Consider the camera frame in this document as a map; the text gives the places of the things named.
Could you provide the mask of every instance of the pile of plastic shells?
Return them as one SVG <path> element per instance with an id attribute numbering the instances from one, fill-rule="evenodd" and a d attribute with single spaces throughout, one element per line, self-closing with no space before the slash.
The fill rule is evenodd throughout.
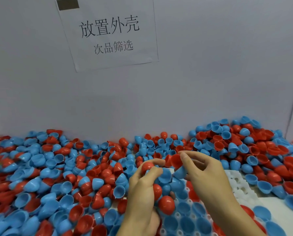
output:
<path id="1" fill-rule="evenodd" d="M 243 116 L 231 126 L 227 119 L 198 126 L 188 140 L 166 132 L 134 140 L 92 144 L 68 140 L 54 129 L 30 131 L 24 139 L 0 137 L 0 235 L 116 235 L 129 178 L 153 158 L 165 159 L 154 184 L 155 205 L 164 219 L 177 210 L 171 191 L 179 199 L 187 194 L 200 201 L 190 182 L 182 180 L 181 150 L 200 151 L 220 160 L 224 169 L 243 171 L 247 182 L 285 198 L 293 209 L 293 144 L 256 120 Z M 151 167 L 144 164 L 143 172 Z"/>

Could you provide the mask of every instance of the paper sign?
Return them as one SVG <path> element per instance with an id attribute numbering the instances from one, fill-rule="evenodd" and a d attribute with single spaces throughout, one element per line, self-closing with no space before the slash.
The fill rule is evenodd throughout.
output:
<path id="1" fill-rule="evenodd" d="M 77 72 L 158 61 L 153 0 L 56 0 Z"/>

